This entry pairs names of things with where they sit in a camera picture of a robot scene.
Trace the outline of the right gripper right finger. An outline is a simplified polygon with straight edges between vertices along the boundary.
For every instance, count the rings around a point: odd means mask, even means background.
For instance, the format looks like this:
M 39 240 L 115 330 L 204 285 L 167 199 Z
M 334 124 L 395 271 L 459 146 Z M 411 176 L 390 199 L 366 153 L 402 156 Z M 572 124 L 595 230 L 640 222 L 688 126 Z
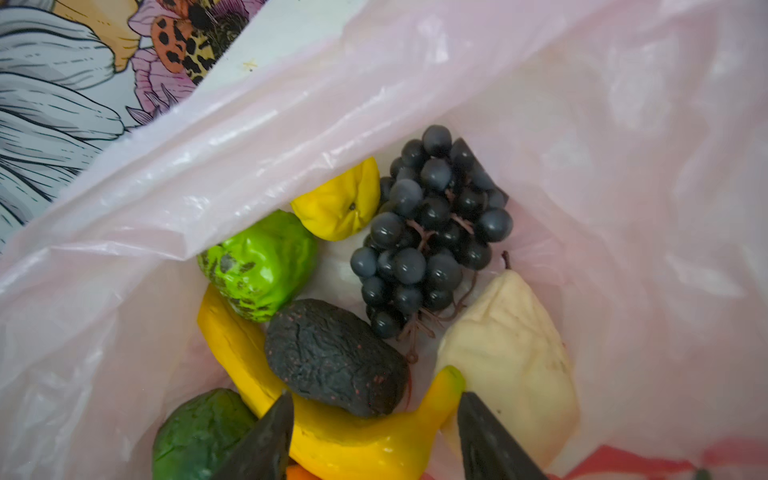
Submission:
M 457 423 L 467 480 L 548 479 L 476 393 L 462 394 Z

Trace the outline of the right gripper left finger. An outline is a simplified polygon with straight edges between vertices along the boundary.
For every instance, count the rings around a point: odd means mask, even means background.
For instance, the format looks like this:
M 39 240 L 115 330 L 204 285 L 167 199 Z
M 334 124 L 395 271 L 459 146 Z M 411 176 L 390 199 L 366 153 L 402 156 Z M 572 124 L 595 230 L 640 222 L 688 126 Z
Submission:
M 293 427 L 293 397 L 284 391 L 211 479 L 286 479 Z

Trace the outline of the fake dark avocado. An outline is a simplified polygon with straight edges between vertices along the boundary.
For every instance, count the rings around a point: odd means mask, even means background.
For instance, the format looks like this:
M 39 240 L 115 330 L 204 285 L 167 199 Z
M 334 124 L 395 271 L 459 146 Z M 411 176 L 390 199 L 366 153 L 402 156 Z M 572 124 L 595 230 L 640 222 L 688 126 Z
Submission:
M 353 312 L 319 299 L 295 300 L 275 313 L 265 354 L 293 392 L 361 418 L 393 413 L 409 380 L 401 353 Z

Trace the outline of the pink plastic bag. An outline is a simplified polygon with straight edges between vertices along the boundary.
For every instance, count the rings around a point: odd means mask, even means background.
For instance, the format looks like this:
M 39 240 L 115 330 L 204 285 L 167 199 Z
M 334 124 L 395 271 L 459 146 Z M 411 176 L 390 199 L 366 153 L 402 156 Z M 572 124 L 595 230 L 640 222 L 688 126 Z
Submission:
M 226 380 L 195 258 L 424 128 L 510 198 L 506 242 L 581 406 L 557 476 L 767 475 L 767 5 L 372 1 L 315 42 L 246 32 L 1 258 L 1 475 L 147 479 Z

